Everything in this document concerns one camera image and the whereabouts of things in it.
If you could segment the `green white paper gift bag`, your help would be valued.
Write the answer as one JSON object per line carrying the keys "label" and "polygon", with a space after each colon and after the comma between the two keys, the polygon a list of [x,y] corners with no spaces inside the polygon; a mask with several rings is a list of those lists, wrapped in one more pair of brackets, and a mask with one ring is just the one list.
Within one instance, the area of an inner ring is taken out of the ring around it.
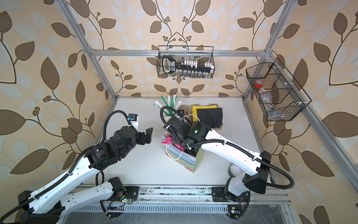
{"label": "green white paper gift bag", "polygon": [[[168,136],[170,133],[165,131],[161,135],[162,141],[164,140],[164,137]],[[200,149],[198,151],[198,154],[196,156],[192,156],[189,153],[183,152],[178,150],[176,147],[172,145],[166,146],[165,144],[162,144],[166,150],[166,155],[171,158],[173,161],[177,162],[187,170],[194,173],[196,169],[198,168],[199,164],[201,163],[204,155],[204,150]]]}

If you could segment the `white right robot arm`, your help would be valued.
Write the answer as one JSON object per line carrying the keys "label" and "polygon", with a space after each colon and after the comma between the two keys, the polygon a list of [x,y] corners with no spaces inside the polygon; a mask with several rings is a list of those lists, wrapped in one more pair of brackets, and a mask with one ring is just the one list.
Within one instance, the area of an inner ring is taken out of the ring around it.
{"label": "white right robot arm", "polygon": [[[245,149],[224,138],[215,130],[208,129],[199,121],[190,124],[185,118],[179,119],[176,116],[162,121],[164,129],[185,152],[197,156],[199,150],[203,149],[228,160],[238,168],[238,173],[232,173],[223,192],[218,195],[225,200],[236,202],[241,196],[247,197],[251,192],[265,194],[267,187],[291,189],[295,185],[293,178],[287,172],[270,163],[271,154],[266,151],[257,153]],[[271,170],[286,177],[289,183],[286,185],[269,183]]]}

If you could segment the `brown pulp cup carrier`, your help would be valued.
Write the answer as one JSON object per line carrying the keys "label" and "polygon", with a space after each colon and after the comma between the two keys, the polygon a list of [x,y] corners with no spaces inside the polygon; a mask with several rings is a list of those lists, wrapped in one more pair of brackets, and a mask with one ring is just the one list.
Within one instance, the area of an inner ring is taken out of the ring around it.
{"label": "brown pulp cup carrier", "polygon": [[183,110],[184,111],[184,116],[187,117],[188,115],[191,116],[192,115],[192,107],[188,106],[188,105],[181,105],[179,107],[179,110]]}

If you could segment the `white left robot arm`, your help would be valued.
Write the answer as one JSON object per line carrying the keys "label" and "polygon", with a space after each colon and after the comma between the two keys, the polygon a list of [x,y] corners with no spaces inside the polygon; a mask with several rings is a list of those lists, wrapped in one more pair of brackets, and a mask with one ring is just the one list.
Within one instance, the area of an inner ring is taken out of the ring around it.
{"label": "white left robot arm", "polygon": [[72,193],[73,189],[92,176],[124,159],[137,145],[152,141],[153,128],[138,131],[136,114],[113,111],[110,116],[124,115],[127,125],[117,130],[108,140],[102,140],[86,148],[75,159],[71,167],[58,178],[36,191],[25,190],[18,196],[19,204],[1,217],[1,223],[18,210],[23,209],[21,224],[56,224],[59,219],[82,206],[95,201],[120,201],[128,198],[125,186],[119,177],[97,183],[95,187]]}

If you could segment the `magenta paper napkin stack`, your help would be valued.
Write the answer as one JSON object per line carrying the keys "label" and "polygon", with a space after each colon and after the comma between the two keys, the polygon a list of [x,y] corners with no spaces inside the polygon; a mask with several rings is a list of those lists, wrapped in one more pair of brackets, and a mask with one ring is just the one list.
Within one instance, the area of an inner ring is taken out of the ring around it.
{"label": "magenta paper napkin stack", "polygon": [[169,134],[168,136],[164,137],[164,140],[162,141],[162,144],[165,144],[166,146],[168,145],[172,145],[174,147],[176,147],[178,150],[180,151],[185,151],[185,149],[179,144],[179,142],[172,137],[171,134]]}

